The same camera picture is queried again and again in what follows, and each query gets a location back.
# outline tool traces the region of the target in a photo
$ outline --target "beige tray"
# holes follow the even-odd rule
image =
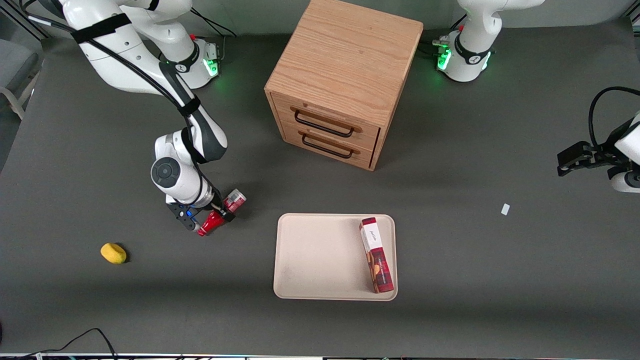
[[[394,282],[376,294],[360,237],[375,217]],[[284,214],[278,221],[273,291],[283,299],[391,301],[398,292],[396,225],[388,215]]]

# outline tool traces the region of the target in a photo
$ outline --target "wooden cabinet top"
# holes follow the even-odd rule
[[[386,126],[422,23],[337,0],[311,0],[265,89]]]

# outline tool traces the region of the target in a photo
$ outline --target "drawer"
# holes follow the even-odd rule
[[[300,127],[308,134],[333,140],[333,143],[355,145],[373,150],[379,128],[315,108],[299,99],[271,94],[281,122]]]
[[[371,163],[371,150],[365,150],[357,146],[347,146],[334,142],[332,139],[310,133],[300,126],[282,123],[284,140],[303,149],[340,160],[347,164],[369,169]]]

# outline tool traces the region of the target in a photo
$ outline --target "drawer handle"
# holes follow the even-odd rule
[[[329,129],[328,127],[324,127],[322,125],[314,124],[313,122],[302,120],[301,118],[298,117],[298,115],[300,115],[300,110],[296,110],[296,113],[293,115],[293,117],[296,119],[296,122],[299,122],[300,124],[313,127],[314,129],[326,131],[327,133],[337,135],[343,138],[348,138],[351,135],[353,135],[353,130],[354,130],[353,127],[351,128],[351,130],[349,130],[348,133],[341,133],[340,131]]]
[[[329,153],[331,155],[334,155],[334,156],[337,156],[339,158],[348,159],[348,158],[351,157],[351,155],[353,155],[353,150],[349,151],[348,155],[345,155],[345,154],[341,154],[341,153],[333,151],[333,150],[325,149],[324,147],[321,147],[321,146],[316,145],[314,143],[310,143],[310,142],[306,141],[306,139],[307,139],[307,134],[302,134],[302,143],[305,144],[306,146],[313,147],[314,149],[327,152],[327,153]]]

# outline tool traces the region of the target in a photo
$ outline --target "box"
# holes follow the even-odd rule
[[[337,0],[311,0],[264,87],[292,145],[374,170],[422,23]]]
[[[376,218],[394,290],[375,293],[360,224]],[[398,293],[396,225],[384,214],[284,214],[278,220],[273,292],[281,299],[391,301]]]
[[[382,237],[378,229],[376,218],[366,218],[360,223],[360,235],[364,250],[367,253],[369,271],[373,280],[373,290],[375,293],[385,293],[393,291],[394,283],[391,279],[389,266],[382,247]]]

